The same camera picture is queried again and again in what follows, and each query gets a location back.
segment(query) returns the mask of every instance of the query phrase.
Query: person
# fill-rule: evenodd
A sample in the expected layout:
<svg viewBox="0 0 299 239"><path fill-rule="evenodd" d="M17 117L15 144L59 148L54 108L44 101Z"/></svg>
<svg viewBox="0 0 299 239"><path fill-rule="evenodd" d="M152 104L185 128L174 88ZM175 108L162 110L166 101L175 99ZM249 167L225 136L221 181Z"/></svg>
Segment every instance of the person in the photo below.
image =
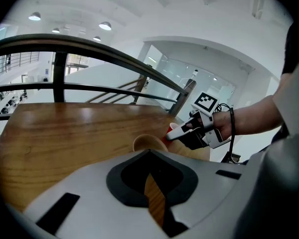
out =
<svg viewBox="0 0 299 239"><path fill-rule="evenodd" d="M283 122L273 98L286 86L292 72L299 62L299 0L278 0L289 11L294 19L288 30L285 44L285 63L276 92L261 101L234 110L236 135L262 133L282 126L274 136L273 142L288 136L288 129ZM220 131L223 139L231 136L230 112L213 114L214 126Z"/></svg>

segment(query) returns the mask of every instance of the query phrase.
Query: balcony railing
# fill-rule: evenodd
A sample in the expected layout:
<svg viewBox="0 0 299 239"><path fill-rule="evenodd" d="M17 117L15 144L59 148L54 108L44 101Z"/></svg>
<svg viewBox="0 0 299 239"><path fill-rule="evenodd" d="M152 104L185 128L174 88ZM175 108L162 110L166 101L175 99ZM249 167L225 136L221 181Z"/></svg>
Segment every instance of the balcony railing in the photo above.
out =
<svg viewBox="0 0 299 239"><path fill-rule="evenodd" d="M109 46L89 41L86 39L72 37L67 35L54 35L54 34L28 34L19 35L6 38L0 41L0 56L6 54L14 54L17 52L34 53L40 51L53 51L56 52L54 60L54 74L53 82L40 82L40 83L22 83L22 84L8 84L1 85L0 92L14 91L14 90L27 90L27 89L53 89L54 101L64 102L64 90L85 90L85 91L98 91L104 93L123 94L126 96L135 97L135 102L138 97L145 97L151 99L164 100L174 103L169 111L170 114L175 116L181 109L183 104L188 98L192 86L187 86L186 89L181 88L172 80L144 64L143 62L123 53ZM137 85L131 89L109 88L105 86L95 85L82 85L77 83L65 83L65 67L68 53L78 54L91 58L103 60L123 68L127 68L134 72L140 73L144 77L137 80ZM176 100L149 95L141 93L141 88L144 85L144 80L149 77L163 85L179 92ZM8 117L0 116L0 120L8 119Z"/></svg>
<svg viewBox="0 0 299 239"><path fill-rule="evenodd" d="M38 51L20 52L3 55L0 57L0 75L10 71L12 68L30 64L39 60Z"/></svg>

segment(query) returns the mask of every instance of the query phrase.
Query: wooden tabletop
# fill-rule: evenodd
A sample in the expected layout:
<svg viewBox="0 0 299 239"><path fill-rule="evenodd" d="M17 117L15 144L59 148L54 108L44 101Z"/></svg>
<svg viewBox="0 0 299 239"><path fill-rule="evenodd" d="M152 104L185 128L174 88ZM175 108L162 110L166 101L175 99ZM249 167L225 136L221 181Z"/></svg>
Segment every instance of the wooden tabletop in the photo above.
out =
<svg viewBox="0 0 299 239"><path fill-rule="evenodd" d="M20 211L78 168L132 152L140 134L163 138L175 118L158 106L19 105L0 137L0 192ZM170 152L209 160L176 140Z"/></svg>

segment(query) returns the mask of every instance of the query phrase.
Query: ceiling lamp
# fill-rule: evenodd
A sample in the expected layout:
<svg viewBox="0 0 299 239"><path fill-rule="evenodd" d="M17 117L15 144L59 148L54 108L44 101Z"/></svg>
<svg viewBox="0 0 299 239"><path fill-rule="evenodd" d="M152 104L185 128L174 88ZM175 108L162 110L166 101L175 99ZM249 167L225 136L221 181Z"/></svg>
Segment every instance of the ceiling lamp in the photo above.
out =
<svg viewBox="0 0 299 239"><path fill-rule="evenodd" d="M52 32L53 32L53 33L59 33L59 32L60 32L60 29L56 27L56 28L54 28L54 29L52 30Z"/></svg>
<svg viewBox="0 0 299 239"><path fill-rule="evenodd" d="M100 38L99 36L95 36L95 37L93 38L93 40L96 40L96 41L100 42L100 41L101 41L101 38Z"/></svg>
<svg viewBox="0 0 299 239"><path fill-rule="evenodd" d="M29 19L38 21L41 19L41 15L36 11L29 16Z"/></svg>
<svg viewBox="0 0 299 239"><path fill-rule="evenodd" d="M109 22L107 22L107 21L104 21L101 24L99 24L99 27L102 28L102 29L104 29L104 30L107 30L107 31L109 31L109 30L112 29L111 24Z"/></svg>

